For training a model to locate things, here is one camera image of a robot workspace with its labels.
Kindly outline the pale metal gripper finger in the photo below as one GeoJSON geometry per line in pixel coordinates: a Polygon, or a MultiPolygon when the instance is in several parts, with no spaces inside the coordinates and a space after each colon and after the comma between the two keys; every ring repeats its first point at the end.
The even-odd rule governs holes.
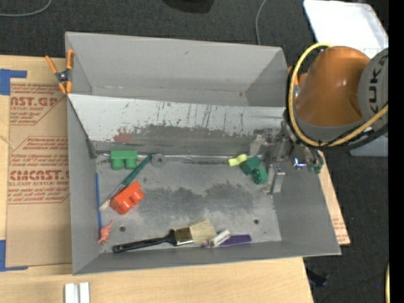
{"type": "Polygon", "coordinates": [[[258,134],[251,143],[251,155],[260,156],[264,153],[267,146],[267,140],[262,134],[258,134]]]}
{"type": "Polygon", "coordinates": [[[282,191],[283,180],[286,173],[279,165],[269,167],[268,178],[270,185],[270,193],[276,194],[282,191]]]}

